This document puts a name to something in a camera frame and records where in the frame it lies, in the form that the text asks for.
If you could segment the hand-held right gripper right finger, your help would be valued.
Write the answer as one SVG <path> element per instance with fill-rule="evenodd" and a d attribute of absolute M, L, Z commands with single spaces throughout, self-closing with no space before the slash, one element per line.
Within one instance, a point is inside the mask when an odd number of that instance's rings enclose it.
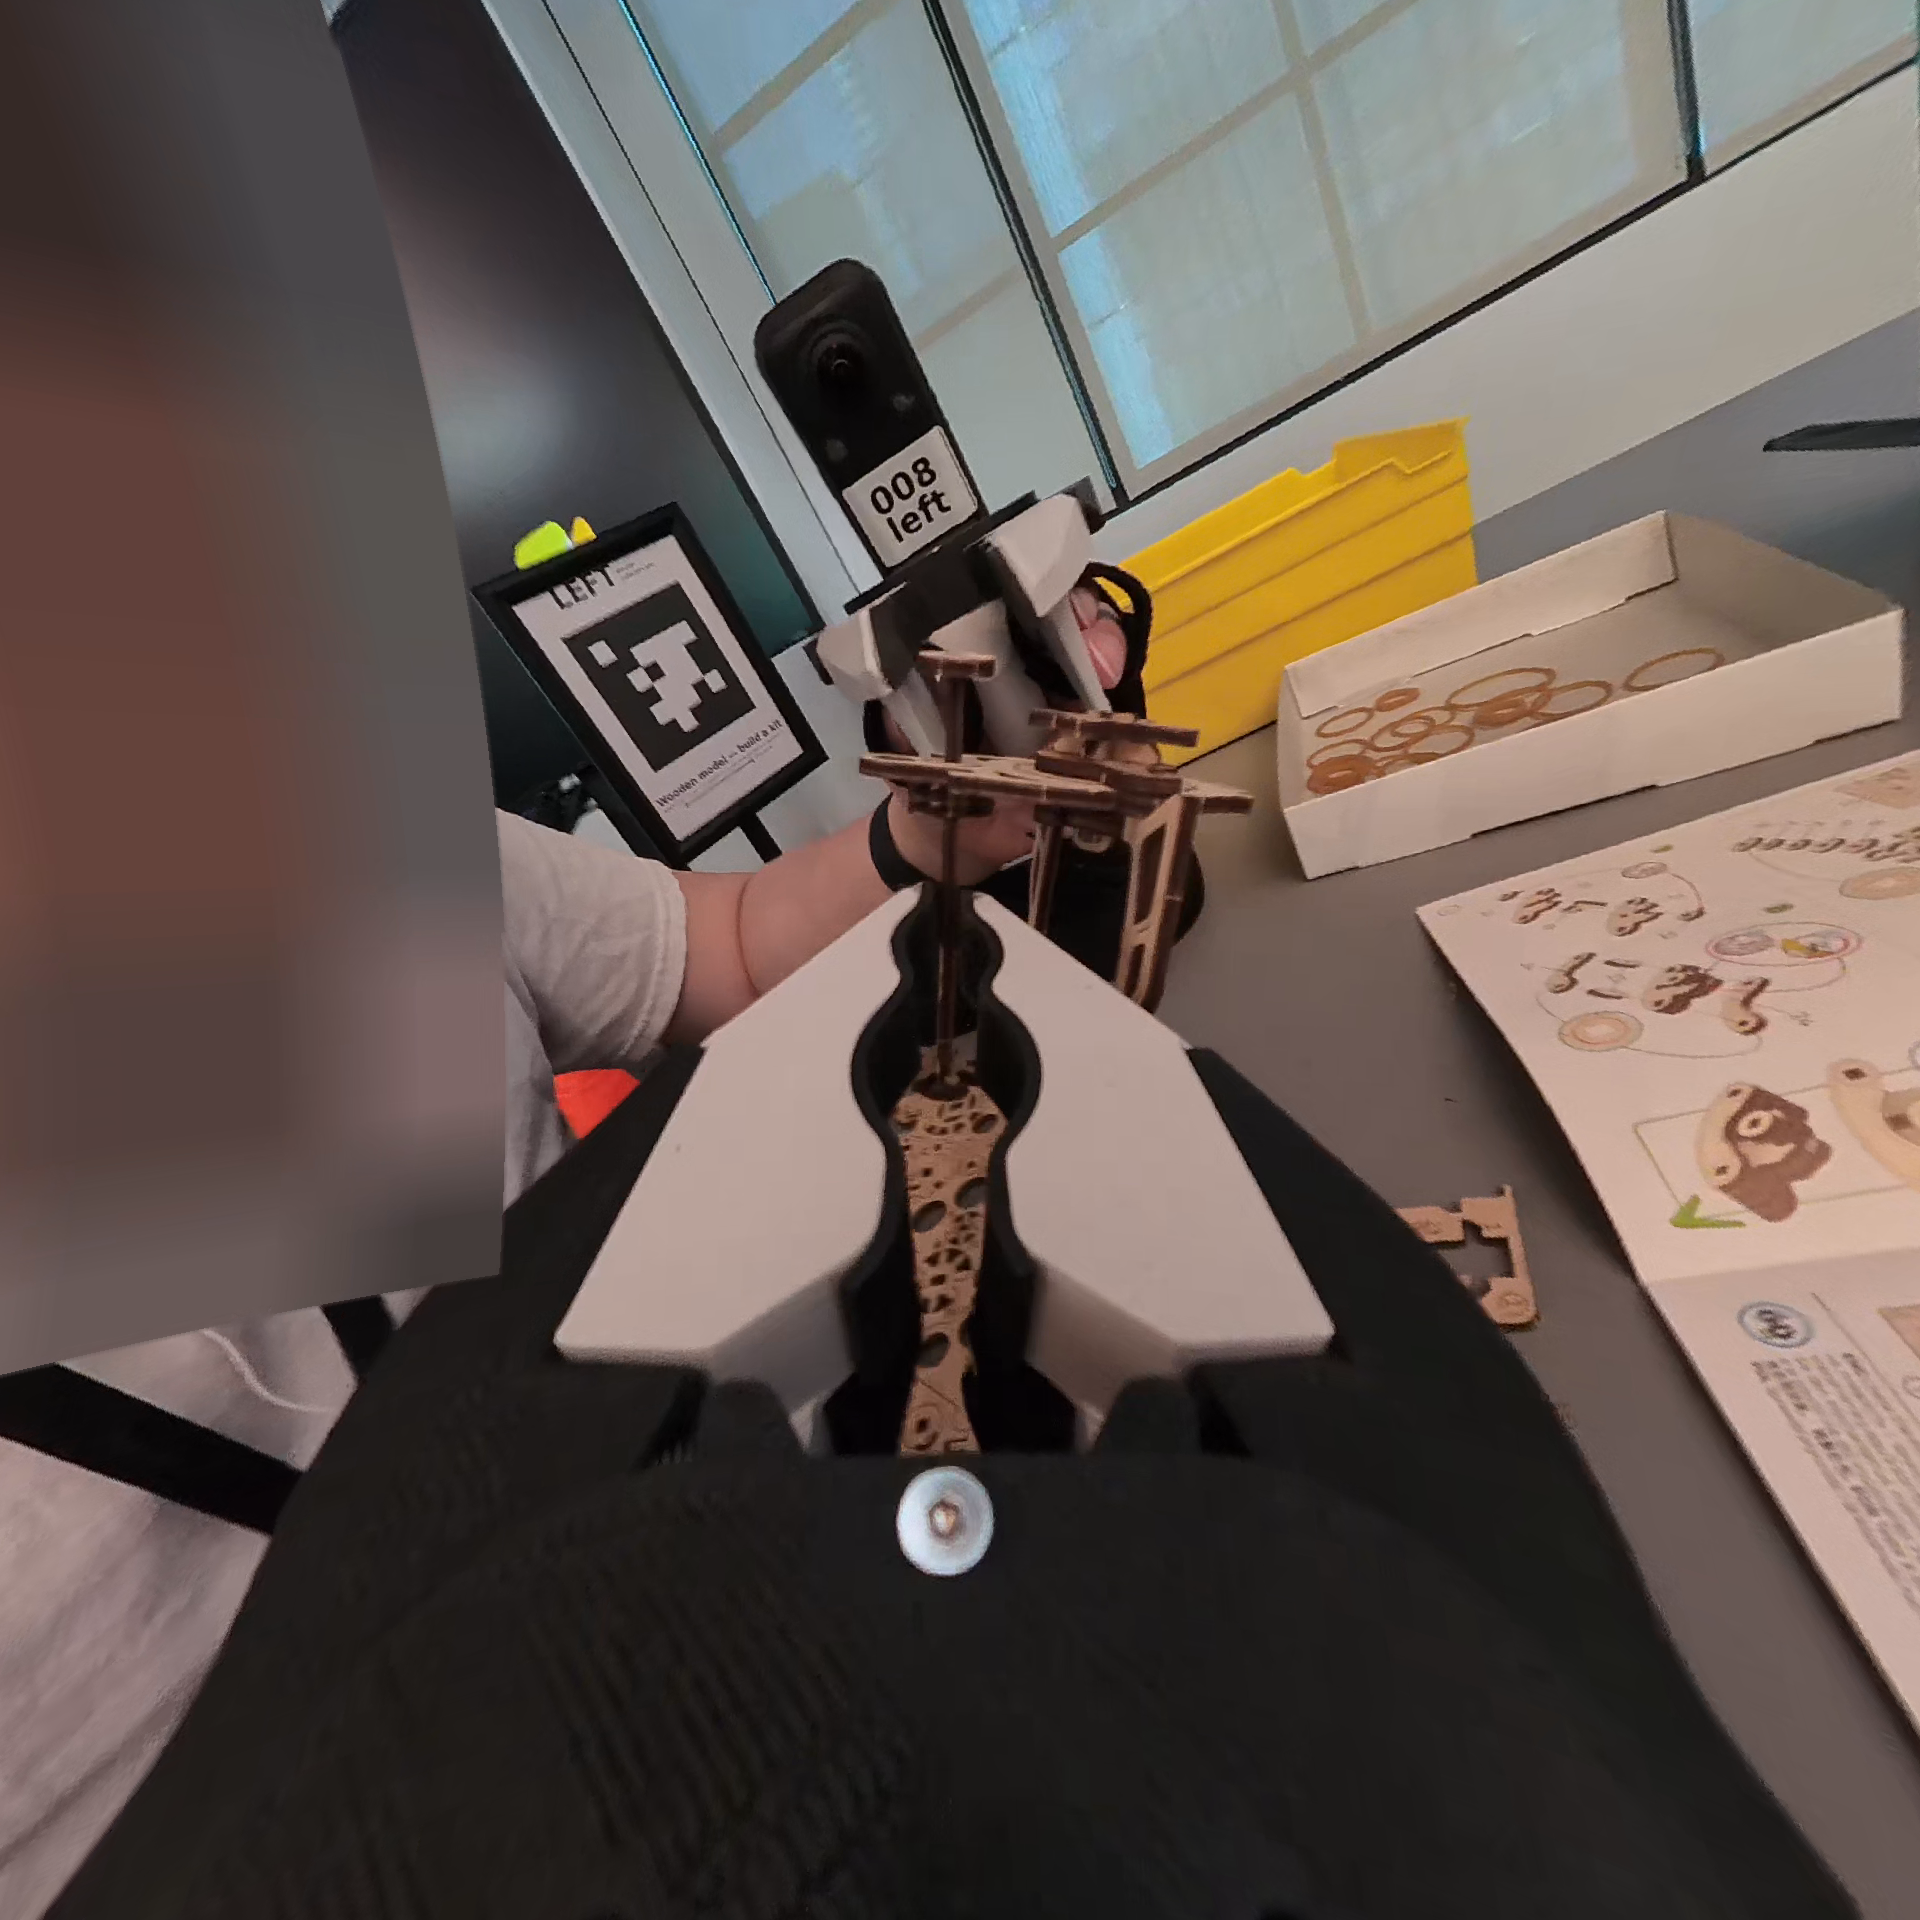
<path fill-rule="evenodd" d="M 965 930 L 975 1076 L 1003 1116 L 971 1451 L 1070 1451 L 1129 1383 L 1325 1356 L 1332 1318 L 1195 1055 L 993 900 Z"/>

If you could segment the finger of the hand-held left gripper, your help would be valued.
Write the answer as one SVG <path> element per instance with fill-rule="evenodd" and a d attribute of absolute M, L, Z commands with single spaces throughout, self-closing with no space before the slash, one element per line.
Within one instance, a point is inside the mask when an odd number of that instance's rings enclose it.
<path fill-rule="evenodd" d="M 1110 710 L 1072 601 L 1093 567 L 1100 523 L 1096 496 L 1036 496 L 996 515 L 975 544 L 1014 660 L 1046 706 Z"/>
<path fill-rule="evenodd" d="M 912 626 L 897 609 L 860 609 L 815 634 L 813 663 L 852 704 L 875 704 L 912 753 L 936 753 L 940 706 Z"/>

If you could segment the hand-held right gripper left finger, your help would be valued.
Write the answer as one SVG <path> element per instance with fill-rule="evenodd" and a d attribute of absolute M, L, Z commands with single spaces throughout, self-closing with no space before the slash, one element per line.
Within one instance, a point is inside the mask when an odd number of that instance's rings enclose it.
<path fill-rule="evenodd" d="M 913 904 L 887 897 L 709 1039 L 557 1324 L 561 1358 L 765 1385 L 827 1454 L 830 1398 L 917 1348 L 892 1097 L 870 1119 L 854 1083 Z"/>

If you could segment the wooden model assembly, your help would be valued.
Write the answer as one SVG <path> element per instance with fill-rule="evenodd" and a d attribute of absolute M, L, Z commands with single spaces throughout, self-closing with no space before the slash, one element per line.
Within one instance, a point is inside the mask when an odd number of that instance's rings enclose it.
<path fill-rule="evenodd" d="M 1158 759 L 1102 758 L 1100 747 L 1115 743 L 1140 753 L 1195 743 L 1193 730 L 1158 728 L 1133 716 L 1030 710 L 1025 719 L 1040 730 L 1040 746 L 1030 754 L 965 753 L 965 689 L 990 684 L 998 674 L 998 660 L 935 647 L 917 659 L 917 670 L 933 690 L 942 723 L 935 754 L 869 753 L 856 769 L 863 778 L 901 790 L 913 811 L 942 824 L 933 1089 L 948 1097 L 961 1083 L 953 1062 L 961 988 L 956 866 L 961 820 L 980 816 L 998 801 L 1033 810 L 1037 840 L 1025 924 L 1036 932 L 1049 926 L 1065 832 L 1089 832 L 1125 848 L 1127 897 L 1112 986 L 1152 1016 L 1161 1007 L 1167 955 L 1191 891 L 1195 831 L 1209 814 L 1247 811 L 1252 799 L 1235 786 L 1189 778 Z"/>

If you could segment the person's left forearm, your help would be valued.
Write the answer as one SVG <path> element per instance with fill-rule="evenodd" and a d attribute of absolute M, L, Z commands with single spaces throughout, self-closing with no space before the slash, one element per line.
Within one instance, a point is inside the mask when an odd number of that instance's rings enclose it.
<path fill-rule="evenodd" d="M 877 911 L 872 828 L 851 825 L 757 873 L 679 873 L 683 972 L 668 1044 L 704 1042 Z"/>

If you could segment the person's left hand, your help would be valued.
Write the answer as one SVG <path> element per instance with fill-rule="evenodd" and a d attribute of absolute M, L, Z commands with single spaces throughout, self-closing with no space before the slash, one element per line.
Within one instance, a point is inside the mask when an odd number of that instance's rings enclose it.
<path fill-rule="evenodd" d="M 1096 684 L 1110 695 L 1115 710 L 1119 695 L 1137 695 L 1137 674 L 1129 656 L 1129 636 L 1123 625 L 1123 609 L 1096 585 L 1081 585 L 1072 592 L 1072 617 L 1087 650 Z M 893 832 L 901 851 L 912 860 L 926 880 L 944 875 L 944 848 L 948 824 L 927 811 L 912 810 L 908 790 L 892 784 Z M 950 824 L 953 828 L 953 878 L 961 887 L 992 883 L 1006 868 L 1019 868 L 1030 858 L 1037 820 L 1036 810 L 1019 801 L 996 801 L 988 811 Z"/>

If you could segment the black framed marker sign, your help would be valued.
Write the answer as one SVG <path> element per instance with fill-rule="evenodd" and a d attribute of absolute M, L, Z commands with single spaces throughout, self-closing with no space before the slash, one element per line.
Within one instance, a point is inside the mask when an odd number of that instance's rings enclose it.
<path fill-rule="evenodd" d="M 675 504 L 471 590 L 668 866 L 745 831 L 827 753 Z"/>

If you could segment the large laser-cut wooden part sheet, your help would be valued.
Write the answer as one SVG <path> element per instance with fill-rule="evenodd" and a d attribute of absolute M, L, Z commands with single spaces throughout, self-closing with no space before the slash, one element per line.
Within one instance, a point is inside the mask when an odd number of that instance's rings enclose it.
<path fill-rule="evenodd" d="M 901 1456 L 975 1451 L 967 1406 L 968 1320 L 988 1241 L 988 1193 L 1006 1116 L 971 1076 L 927 1064 L 893 1112 L 919 1295 L 919 1353 L 897 1433 Z"/>

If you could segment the yellow plastic bin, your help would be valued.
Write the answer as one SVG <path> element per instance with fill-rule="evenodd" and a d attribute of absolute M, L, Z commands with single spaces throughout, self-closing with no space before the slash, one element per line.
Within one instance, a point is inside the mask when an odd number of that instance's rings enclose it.
<path fill-rule="evenodd" d="M 1224 747 L 1276 723 L 1288 665 L 1476 585 L 1468 420 L 1343 440 L 1119 567 L 1155 603 L 1148 720 Z"/>

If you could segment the small wooden sheet offcut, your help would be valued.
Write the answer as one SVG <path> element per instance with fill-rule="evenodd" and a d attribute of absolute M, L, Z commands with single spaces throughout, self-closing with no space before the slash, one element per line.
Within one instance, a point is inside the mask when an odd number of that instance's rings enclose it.
<path fill-rule="evenodd" d="M 1495 1326 L 1519 1332 L 1537 1324 L 1537 1289 L 1511 1186 L 1464 1195 L 1451 1207 L 1400 1207 L 1399 1218 L 1422 1243 L 1438 1250 L 1449 1273 Z"/>

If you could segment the pile of rubber bands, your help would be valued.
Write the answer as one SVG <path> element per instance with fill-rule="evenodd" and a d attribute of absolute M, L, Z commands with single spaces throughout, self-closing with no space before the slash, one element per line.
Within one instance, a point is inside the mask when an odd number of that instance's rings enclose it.
<path fill-rule="evenodd" d="M 1473 680 L 1436 668 L 1424 680 L 1393 682 L 1309 720 L 1303 786 L 1311 799 L 1353 792 L 1692 682 L 1727 663 L 1726 652 L 1693 644 L 1647 656 L 1611 680 L 1548 663 L 1512 663 Z"/>

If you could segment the white cardboard box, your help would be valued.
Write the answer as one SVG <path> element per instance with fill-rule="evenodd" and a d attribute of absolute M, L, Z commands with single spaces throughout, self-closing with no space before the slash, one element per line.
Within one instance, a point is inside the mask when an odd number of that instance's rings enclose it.
<path fill-rule="evenodd" d="M 1393 682 L 1519 663 L 1611 680 L 1693 644 L 1731 663 L 1353 792 L 1305 793 L 1307 723 Z M 1892 600 L 1715 522 L 1655 513 L 1288 665 L 1280 802 L 1303 873 L 1321 878 L 1797 753 L 1902 710 Z"/>

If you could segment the large window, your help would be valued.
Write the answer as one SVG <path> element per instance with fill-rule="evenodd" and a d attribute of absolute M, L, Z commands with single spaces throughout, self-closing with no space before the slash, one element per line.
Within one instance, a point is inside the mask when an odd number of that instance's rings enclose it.
<path fill-rule="evenodd" d="M 885 281 L 975 479 L 1133 491 L 1789 113 L 1916 4 L 620 4 L 767 297 Z"/>

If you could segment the illustrated instruction booklet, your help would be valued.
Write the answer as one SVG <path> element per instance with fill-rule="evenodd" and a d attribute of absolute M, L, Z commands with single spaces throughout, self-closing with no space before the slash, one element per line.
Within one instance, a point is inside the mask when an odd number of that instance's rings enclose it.
<path fill-rule="evenodd" d="M 1428 904 L 1918 1714 L 1918 758 Z"/>

